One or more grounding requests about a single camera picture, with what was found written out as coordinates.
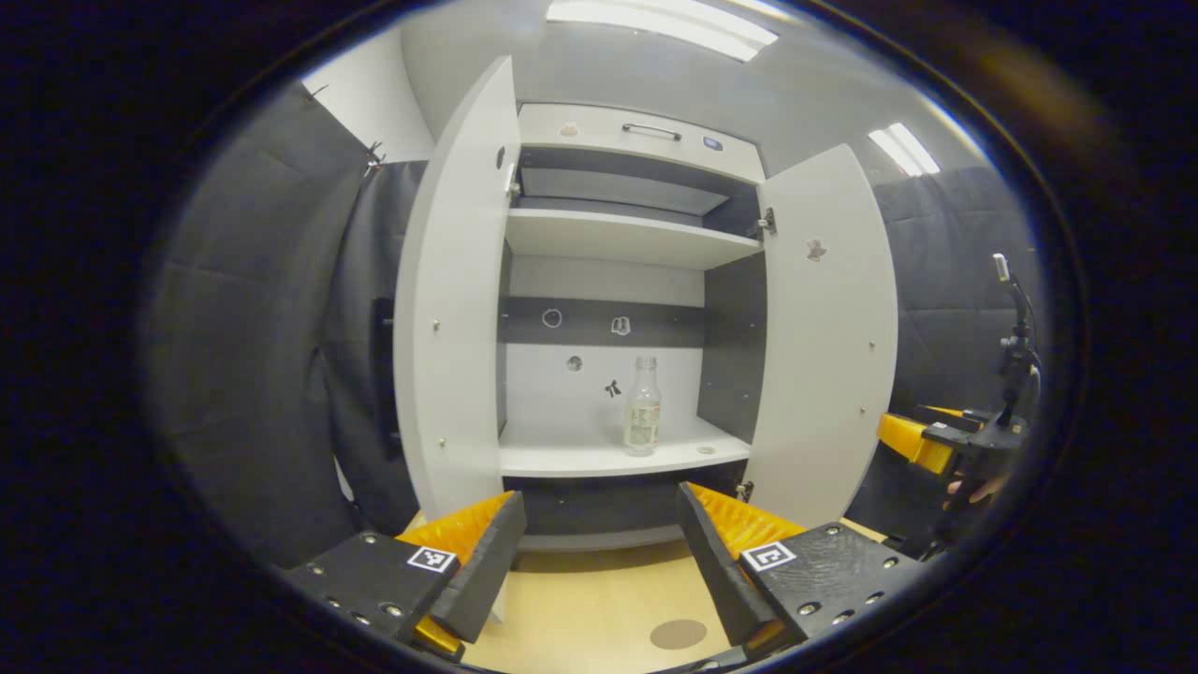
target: cabinet shelf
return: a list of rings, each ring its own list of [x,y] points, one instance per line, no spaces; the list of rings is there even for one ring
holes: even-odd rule
[[[508,244],[518,255],[633,261],[706,271],[761,251],[761,242],[713,229],[587,211],[512,208]]]
[[[611,478],[666,473],[749,459],[749,445],[702,419],[662,426],[652,456],[624,454],[621,430],[600,425],[555,425],[508,420],[500,438],[500,474],[504,478]],[[703,454],[698,448],[712,448]]]

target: white ceiling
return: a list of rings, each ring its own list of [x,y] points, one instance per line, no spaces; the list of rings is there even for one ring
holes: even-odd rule
[[[758,142],[778,172],[840,142],[872,182],[902,177],[866,134],[902,121],[942,168],[985,163],[926,98],[813,23],[709,4],[780,35],[746,63],[686,42],[604,25],[546,24],[550,0],[455,0],[403,24],[404,62],[434,138],[495,57],[513,55],[521,101],[643,109]]]

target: round hole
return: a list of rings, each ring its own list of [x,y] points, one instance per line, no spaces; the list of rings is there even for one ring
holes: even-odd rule
[[[653,629],[649,640],[659,649],[678,650],[703,640],[707,626],[697,620],[671,620]]]
[[[557,327],[562,324],[562,311],[557,309],[545,309],[545,312],[540,314],[540,321],[545,323],[545,327]]]

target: drawer handle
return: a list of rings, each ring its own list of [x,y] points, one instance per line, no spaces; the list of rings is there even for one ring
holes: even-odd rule
[[[636,128],[647,128],[649,130],[660,130],[661,133],[668,133],[670,135],[673,135],[674,140],[682,140],[682,134],[680,133],[678,133],[677,130],[670,130],[668,128],[661,128],[660,126],[649,126],[649,125],[646,125],[646,123],[628,122],[628,123],[624,125],[623,128],[624,128],[624,130],[631,130],[633,127],[636,127]]]

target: glass bottle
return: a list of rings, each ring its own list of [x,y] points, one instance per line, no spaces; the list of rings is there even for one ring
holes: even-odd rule
[[[624,451],[647,457],[658,447],[658,423],[661,419],[661,391],[658,390],[658,359],[637,357],[636,385],[624,407]]]

